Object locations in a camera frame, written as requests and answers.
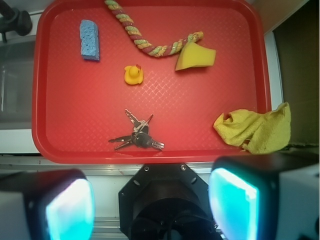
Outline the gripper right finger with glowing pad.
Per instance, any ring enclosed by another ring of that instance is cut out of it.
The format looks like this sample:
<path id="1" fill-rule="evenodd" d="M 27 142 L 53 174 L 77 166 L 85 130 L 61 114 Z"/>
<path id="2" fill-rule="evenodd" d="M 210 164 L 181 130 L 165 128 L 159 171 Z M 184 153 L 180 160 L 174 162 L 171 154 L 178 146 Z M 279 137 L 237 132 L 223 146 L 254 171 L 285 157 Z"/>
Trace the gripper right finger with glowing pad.
<path id="1" fill-rule="evenodd" d="M 213 163 L 208 200 L 228 240 L 317 240 L 320 157 L 302 152 L 222 156 Z"/>

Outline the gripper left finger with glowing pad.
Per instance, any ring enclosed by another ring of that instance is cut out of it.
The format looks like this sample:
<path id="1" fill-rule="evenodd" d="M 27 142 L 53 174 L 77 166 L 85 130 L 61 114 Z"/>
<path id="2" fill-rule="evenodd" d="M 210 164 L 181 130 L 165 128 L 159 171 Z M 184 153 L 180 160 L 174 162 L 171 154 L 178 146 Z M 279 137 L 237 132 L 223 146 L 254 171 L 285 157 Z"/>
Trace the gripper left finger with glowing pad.
<path id="1" fill-rule="evenodd" d="M 0 175 L 2 240 L 89 240 L 94 220 L 94 190 L 79 169 Z"/>

